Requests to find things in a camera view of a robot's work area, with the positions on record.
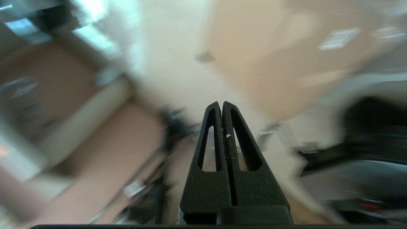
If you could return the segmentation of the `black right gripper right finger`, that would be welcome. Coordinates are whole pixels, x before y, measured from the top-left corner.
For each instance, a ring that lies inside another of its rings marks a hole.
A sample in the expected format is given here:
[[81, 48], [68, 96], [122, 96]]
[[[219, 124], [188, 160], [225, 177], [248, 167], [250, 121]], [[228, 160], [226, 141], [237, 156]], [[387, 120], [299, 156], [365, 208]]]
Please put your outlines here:
[[240, 110], [225, 101], [222, 110], [231, 206], [223, 225], [292, 225], [290, 205]]

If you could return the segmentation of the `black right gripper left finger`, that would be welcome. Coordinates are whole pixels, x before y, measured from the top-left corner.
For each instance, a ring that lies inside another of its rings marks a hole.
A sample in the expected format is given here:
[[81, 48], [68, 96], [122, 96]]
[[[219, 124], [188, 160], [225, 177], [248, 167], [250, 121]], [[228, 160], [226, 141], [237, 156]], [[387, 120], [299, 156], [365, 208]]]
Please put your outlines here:
[[[237, 153], [232, 154], [227, 149], [222, 114], [217, 101], [205, 109], [179, 204], [181, 225], [215, 225], [218, 213], [233, 204], [229, 166], [239, 160]], [[210, 128], [214, 130], [215, 171], [203, 169]]]

